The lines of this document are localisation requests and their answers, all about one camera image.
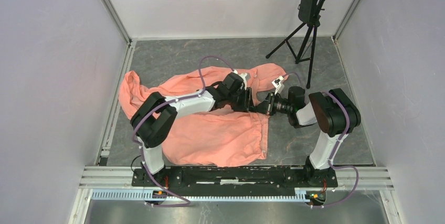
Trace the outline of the salmon pink jacket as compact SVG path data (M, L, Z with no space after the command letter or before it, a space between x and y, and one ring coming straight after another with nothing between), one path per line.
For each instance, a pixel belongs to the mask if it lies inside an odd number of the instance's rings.
M171 77L157 87L142 85L135 71L125 74L120 85L119 103L131 119L153 92L164 96L189 94L213 84L230 73L229 68L206 67ZM266 159L268 116L234 112L229 106L208 113L176 119L162 144L166 158L176 165L217 165L236 167Z

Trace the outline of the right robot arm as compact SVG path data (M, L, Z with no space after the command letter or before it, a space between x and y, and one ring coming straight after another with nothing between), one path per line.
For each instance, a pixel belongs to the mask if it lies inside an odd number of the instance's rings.
M332 165L337 150L343 139L360 125L361 115L340 88L327 93L311 93L308 97L306 102L305 90L298 86L289 88L287 98L271 92L256 106L256 112L268 116L285 114L289 124L296 129L314 124L319 126L316 146L303 166L304 182L317 186L333 175Z

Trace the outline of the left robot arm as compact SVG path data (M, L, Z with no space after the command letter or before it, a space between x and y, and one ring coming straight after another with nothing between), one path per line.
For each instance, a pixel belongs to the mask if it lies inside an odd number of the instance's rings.
M266 123L255 110L246 74L237 71L190 94L153 92L131 118L144 178L152 186L165 179L165 158L174 164L220 167L264 158Z

